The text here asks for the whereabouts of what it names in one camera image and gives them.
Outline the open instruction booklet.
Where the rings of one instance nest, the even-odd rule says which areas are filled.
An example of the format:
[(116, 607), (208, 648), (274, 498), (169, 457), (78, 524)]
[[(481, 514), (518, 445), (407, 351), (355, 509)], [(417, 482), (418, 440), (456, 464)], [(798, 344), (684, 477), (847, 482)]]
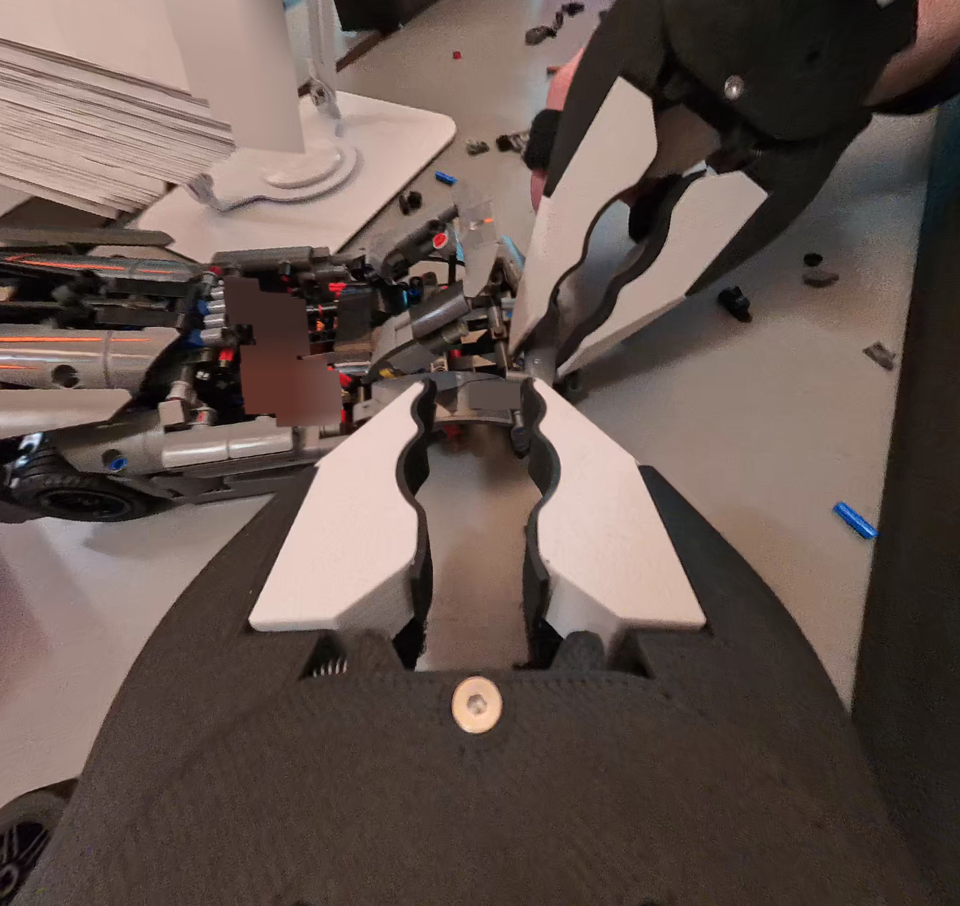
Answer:
[(137, 212), (236, 148), (305, 149), (283, 0), (2, 0), (2, 181)]

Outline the grey lego car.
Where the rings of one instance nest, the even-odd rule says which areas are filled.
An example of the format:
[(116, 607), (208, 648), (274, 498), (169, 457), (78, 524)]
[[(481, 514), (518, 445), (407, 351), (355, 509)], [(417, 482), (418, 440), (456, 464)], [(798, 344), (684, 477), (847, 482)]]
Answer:
[(138, 230), (2, 230), (2, 523), (122, 523), (279, 492), (416, 379), (434, 433), (524, 458), (523, 256), (486, 201), (371, 249), (148, 257)]

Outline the black lego wheel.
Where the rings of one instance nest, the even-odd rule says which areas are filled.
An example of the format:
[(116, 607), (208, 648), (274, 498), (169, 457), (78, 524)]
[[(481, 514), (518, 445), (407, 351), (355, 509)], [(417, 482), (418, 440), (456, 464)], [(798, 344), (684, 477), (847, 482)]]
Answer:
[(46, 849), (78, 784), (61, 780), (25, 792), (1, 809), (1, 904), (13, 902)]

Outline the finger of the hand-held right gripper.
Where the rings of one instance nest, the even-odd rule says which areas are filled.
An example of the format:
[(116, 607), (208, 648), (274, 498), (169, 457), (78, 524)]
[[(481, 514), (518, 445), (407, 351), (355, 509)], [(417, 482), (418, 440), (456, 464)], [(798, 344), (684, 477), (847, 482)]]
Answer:
[(636, 185), (657, 151), (651, 98), (619, 76), (553, 192), (541, 198), (511, 314), (511, 356), (546, 317), (558, 285), (582, 264), (599, 216)]
[(683, 177), (649, 238), (621, 262), (593, 312), (558, 348), (556, 378), (581, 370), (683, 302), (767, 198), (741, 170)]

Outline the long blue lego pin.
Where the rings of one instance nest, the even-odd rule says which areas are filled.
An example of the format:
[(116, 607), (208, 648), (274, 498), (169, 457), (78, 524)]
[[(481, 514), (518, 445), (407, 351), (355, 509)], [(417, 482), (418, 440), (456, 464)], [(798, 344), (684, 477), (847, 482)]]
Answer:
[(873, 541), (879, 537), (878, 529), (856, 509), (845, 502), (834, 504), (833, 513), (860, 539)]

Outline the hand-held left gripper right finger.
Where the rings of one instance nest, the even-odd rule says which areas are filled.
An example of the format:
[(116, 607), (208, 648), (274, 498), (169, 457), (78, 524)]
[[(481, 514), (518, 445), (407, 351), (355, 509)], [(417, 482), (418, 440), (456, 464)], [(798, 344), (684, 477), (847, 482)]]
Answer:
[(525, 528), (523, 611), (534, 638), (633, 629), (698, 632), (707, 617), (636, 459), (544, 382), (526, 380), (528, 472), (540, 498)]

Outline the person's right hand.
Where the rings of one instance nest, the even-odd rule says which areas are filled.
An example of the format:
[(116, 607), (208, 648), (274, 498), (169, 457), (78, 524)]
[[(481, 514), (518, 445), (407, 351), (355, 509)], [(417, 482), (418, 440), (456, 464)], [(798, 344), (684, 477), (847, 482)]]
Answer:
[(958, 46), (959, 0), (918, 0), (915, 38), (888, 62), (866, 106), (882, 107), (931, 83), (946, 70)]

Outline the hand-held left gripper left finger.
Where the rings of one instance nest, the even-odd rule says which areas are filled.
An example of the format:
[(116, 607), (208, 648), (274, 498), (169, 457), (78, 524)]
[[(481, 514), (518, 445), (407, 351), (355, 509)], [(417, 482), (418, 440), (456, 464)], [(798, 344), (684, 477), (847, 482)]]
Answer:
[(426, 512), (436, 385), (414, 381), (322, 458), (248, 623), (258, 633), (419, 629), (433, 598)]

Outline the white book stand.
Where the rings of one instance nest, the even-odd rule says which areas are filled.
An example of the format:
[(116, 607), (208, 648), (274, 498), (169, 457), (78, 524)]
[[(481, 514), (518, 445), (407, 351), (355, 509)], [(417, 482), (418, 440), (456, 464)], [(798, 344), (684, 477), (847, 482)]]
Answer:
[(340, 251), (454, 139), (450, 116), (338, 92), (333, 0), (306, 0), (307, 93), (282, 0), (163, 0), (189, 90), (232, 153), (137, 218), (172, 250)]

